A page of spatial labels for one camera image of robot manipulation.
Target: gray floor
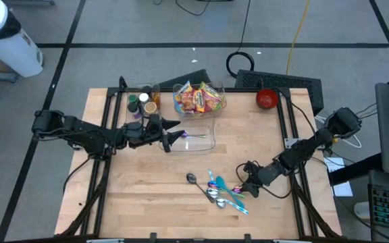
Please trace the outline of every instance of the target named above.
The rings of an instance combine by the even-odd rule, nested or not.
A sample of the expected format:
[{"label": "gray floor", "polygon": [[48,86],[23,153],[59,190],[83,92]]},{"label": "gray floor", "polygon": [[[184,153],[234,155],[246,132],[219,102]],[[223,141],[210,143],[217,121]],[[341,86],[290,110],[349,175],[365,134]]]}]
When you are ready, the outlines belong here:
[{"label": "gray floor", "polygon": [[[179,0],[193,11],[204,3]],[[56,6],[9,4],[36,43],[65,43],[80,0],[59,0]],[[73,43],[237,43],[247,0],[211,3],[201,17],[179,9],[173,0],[159,6],[152,0],[87,0]],[[389,0],[377,0],[389,27]],[[304,1],[252,0],[244,41],[290,43]],[[388,43],[368,0],[312,0],[300,43]],[[243,48],[255,59],[257,71],[284,74],[288,49]],[[44,71],[15,84],[0,82],[0,223],[28,148],[34,111],[43,106],[62,49],[42,49]],[[205,68],[212,80],[233,86],[225,69],[235,48],[70,49],[51,104],[52,109],[80,117],[89,88],[161,82]],[[236,57],[233,70],[248,69]],[[325,109],[341,106],[358,111],[374,103],[374,84],[389,81],[389,48],[295,49],[290,75],[320,78]],[[365,119],[357,134],[362,149],[339,142],[334,150],[349,159],[380,151],[375,116]],[[52,236],[68,174],[72,150],[62,141],[40,143],[6,240]],[[346,207],[367,200],[367,178],[351,183],[354,197],[341,198]],[[369,239],[369,230],[337,204],[345,236]]]}]

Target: bottle cap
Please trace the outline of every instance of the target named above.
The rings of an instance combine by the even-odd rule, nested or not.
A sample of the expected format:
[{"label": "bottle cap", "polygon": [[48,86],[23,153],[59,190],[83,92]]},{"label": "bottle cap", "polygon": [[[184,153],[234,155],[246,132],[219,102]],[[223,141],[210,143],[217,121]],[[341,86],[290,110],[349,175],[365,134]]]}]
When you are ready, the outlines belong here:
[{"label": "bottle cap", "polygon": [[148,102],[144,106],[144,110],[148,114],[152,114],[157,110],[157,105],[154,102]]},{"label": "bottle cap", "polygon": [[131,102],[127,105],[127,110],[131,113],[135,113],[138,110],[138,105],[135,102]]},{"label": "bottle cap", "polygon": [[131,94],[128,96],[128,102],[135,102],[137,100],[137,96],[135,94]]},{"label": "bottle cap", "polygon": [[146,103],[149,100],[149,95],[147,93],[142,93],[139,95],[139,101]]}]

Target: snack bag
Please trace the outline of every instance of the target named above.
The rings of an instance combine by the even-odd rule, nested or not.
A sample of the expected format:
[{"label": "snack bag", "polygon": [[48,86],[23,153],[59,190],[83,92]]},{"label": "snack bag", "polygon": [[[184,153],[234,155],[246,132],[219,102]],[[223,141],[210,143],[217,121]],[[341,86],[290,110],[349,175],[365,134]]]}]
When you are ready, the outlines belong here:
[{"label": "snack bag", "polygon": [[193,92],[183,92],[181,94],[182,110],[184,112],[196,110],[196,105],[193,99]]},{"label": "snack bag", "polygon": [[193,90],[193,88],[190,85],[190,80],[189,80],[189,81],[187,81],[187,83],[183,87],[181,87],[176,93],[174,93],[175,100],[177,102],[180,102],[181,101],[181,96],[180,95],[183,92],[192,92],[192,90]]},{"label": "snack bag", "polygon": [[210,97],[204,90],[202,90],[202,94],[205,102],[205,112],[216,111],[222,108],[219,99]]},{"label": "snack bag", "polygon": [[219,99],[220,100],[220,94],[215,90],[213,89],[212,87],[210,87],[208,84],[202,82],[201,83],[201,90],[204,90],[205,93],[211,97],[211,98],[215,98],[215,99]]},{"label": "snack bag", "polygon": [[202,90],[193,91],[193,103],[196,105],[197,112],[205,112],[205,102],[203,100]]}]

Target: clear plastic container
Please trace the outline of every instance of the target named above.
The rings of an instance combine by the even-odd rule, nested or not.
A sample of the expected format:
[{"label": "clear plastic container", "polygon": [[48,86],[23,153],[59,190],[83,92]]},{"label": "clear plastic container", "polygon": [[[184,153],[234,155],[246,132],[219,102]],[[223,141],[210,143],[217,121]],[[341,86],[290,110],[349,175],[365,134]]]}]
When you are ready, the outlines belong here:
[{"label": "clear plastic container", "polygon": [[[222,115],[223,109],[226,108],[226,105],[227,105],[223,83],[220,81],[212,81],[212,82],[209,82],[206,84],[208,86],[214,88],[219,93],[220,97],[222,98],[222,101],[221,101],[222,108],[218,109],[217,111],[210,111],[210,112],[184,113],[183,111],[180,111],[179,109],[177,109],[179,104],[177,103],[177,101],[175,100],[175,97],[174,97],[174,109],[175,109],[175,112],[180,117],[183,117],[183,118],[204,118],[204,117],[219,117]],[[190,85],[195,90],[198,90],[200,88],[200,84],[190,84]],[[173,88],[174,94],[176,92],[178,92],[182,87],[183,87],[183,85],[181,85],[181,84],[175,84],[174,88]]]},{"label": "clear plastic container", "polygon": [[[151,88],[151,96],[150,96],[150,102],[154,102],[153,100],[153,97],[158,97],[156,99],[158,99],[156,103],[157,105],[157,114],[160,115],[160,85],[158,84],[139,84],[139,85],[136,85],[135,87],[128,87],[126,89],[126,93],[127,93],[127,105],[129,105],[132,101],[130,100],[130,97],[132,96],[136,96],[137,99],[139,99],[139,95],[143,93],[142,89],[144,87],[150,87]],[[148,117],[148,114],[144,111],[143,109],[144,105],[143,104],[140,104],[138,109],[139,111],[141,112],[141,115],[143,114],[145,117]],[[129,123],[129,122],[141,122],[142,121],[142,118],[138,118],[138,115],[135,116],[133,115],[129,110],[128,108],[126,107],[127,109],[127,115],[126,115],[126,123]]]},{"label": "clear plastic container", "polygon": [[171,146],[171,154],[211,152],[215,147],[214,122],[214,117],[211,116],[204,117],[204,119],[182,119],[180,125],[168,130],[169,132],[179,130],[186,132],[186,136],[179,137]]}]

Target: desk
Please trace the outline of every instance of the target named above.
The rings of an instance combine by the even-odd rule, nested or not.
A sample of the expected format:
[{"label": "desk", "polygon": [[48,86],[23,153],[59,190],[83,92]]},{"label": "desk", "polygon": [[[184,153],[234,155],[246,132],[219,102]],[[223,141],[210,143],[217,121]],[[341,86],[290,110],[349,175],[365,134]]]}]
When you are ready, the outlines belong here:
[{"label": "desk", "polygon": [[[83,120],[100,125],[107,89],[90,89]],[[314,124],[306,89],[291,89],[292,101],[310,117]],[[230,205],[219,209],[199,189],[186,182],[192,172],[201,187],[207,188],[208,169],[222,176],[228,187],[240,184],[235,174],[237,165],[257,160],[261,165],[283,151],[277,109],[260,110],[255,93],[227,93],[228,106],[215,121],[215,148],[207,155],[166,154],[158,144],[137,149],[126,148],[112,158],[106,201],[101,225],[101,238],[297,239],[298,232],[292,197],[277,199],[261,190],[259,198],[250,194],[243,200],[249,215]],[[126,120],[126,95],[123,95],[118,127]],[[284,107],[290,130],[286,107]],[[172,94],[161,95],[161,114],[177,119]],[[312,131],[303,114],[295,112],[301,138]],[[320,152],[315,157],[323,159]],[[86,159],[84,151],[75,151],[71,170]],[[64,194],[55,233],[64,231],[85,204],[92,163],[82,168],[69,181]],[[325,221],[341,234],[336,207],[325,165],[309,161],[306,166],[311,198]],[[276,194],[289,190],[288,178],[280,176],[269,187]],[[305,231],[309,234],[307,212],[301,203]],[[88,232],[93,230],[95,209],[91,211]]]}]

